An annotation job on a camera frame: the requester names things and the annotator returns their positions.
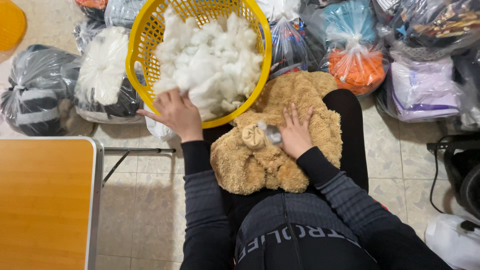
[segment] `sleeve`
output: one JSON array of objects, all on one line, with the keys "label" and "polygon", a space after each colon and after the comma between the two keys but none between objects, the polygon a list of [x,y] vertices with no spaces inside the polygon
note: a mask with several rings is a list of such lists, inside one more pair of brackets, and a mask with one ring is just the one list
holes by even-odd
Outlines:
[{"label": "sleeve", "polygon": [[[188,147],[195,148],[196,158],[190,160]],[[230,270],[233,265],[233,242],[227,217],[223,212],[220,186],[211,169],[209,144],[203,141],[182,144],[185,157],[185,243],[182,270]]]},{"label": "sleeve", "polygon": [[335,167],[325,163],[326,158],[317,147],[305,154],[297,159],[297,164],[381,269],[451,269],[410,226],[384,209],[344,172],[337,169],[333,175]]}]

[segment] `person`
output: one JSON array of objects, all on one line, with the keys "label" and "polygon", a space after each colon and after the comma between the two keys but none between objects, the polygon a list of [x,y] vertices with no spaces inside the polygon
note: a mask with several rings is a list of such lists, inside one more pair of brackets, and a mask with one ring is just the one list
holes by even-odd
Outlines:
[{"label": "person", "polygon": [[340,169],[312,145],[312,109],[304,119],[294,104],[284,109],[281,147],[310,179],[301,194],[263,189],[241,196],[223,190],[210,165],[210,145],[231,126],[202,131],[198,109],[178,89],[155,99],[161,115],[139,111],[181,138],[187,228],[180,269],[450,269],[410,226],[368,195],[357,98],[338,89],[323,101],[341,117]]}]

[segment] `wooden table top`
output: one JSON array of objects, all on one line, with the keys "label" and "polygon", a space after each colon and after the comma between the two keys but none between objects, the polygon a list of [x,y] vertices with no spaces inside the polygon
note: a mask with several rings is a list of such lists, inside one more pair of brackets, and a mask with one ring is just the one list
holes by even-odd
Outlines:
[{"label": "wooden table top", "polygon": [[94,269],[98,163],[87,137],[0,139],[0,269]]}]

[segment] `black pants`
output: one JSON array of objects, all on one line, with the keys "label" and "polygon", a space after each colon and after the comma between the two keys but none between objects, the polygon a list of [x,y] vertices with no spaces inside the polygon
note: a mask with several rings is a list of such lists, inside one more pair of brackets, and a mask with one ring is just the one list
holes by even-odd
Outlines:
[{"label": "black pants", "polygon": [[[337,89],[328,93],[323,101],[329,110],[340,114],[340,129],[342,130],[342,158],[340,169],[347,173],[353,182],[368,192],[368,172],[365,158],[365,142],[363,139],[363,117],[357,97],[347,89]],[[220,127],[205,129],[205,141],[213,143],[233,127],[226,124]],[[262,189],[250,195],[232,194],[222,189],[225,214],[232,231],[236,233],[243,219],[250,210],[268,196],[285,192],[282,189]],[[306,192],[319,194],[313,186],[308,186]]]}]

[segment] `hand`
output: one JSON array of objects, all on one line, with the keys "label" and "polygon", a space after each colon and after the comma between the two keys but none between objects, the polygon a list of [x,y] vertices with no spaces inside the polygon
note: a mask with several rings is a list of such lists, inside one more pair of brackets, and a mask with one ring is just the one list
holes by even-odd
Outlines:
[{"label": "hand", "polygon": [[313,107],[308,109],[308,113],[300,124],[299,116],[295,104],[292,103],[292,118],[288,114],[287,108],[283,109],[286,127],[281,126],[282,149],[294,159],[298,159],[308,149],[313,147],[308,125],[312,117]]},{"label": "hand", "polygon": [[192,104],[188,95],[181,96],[178,88],[157,95],[153,107],[161,115],[146,110],[138,110],[137,113],[171,128],[183,143],[204,139],[198,108]]}]

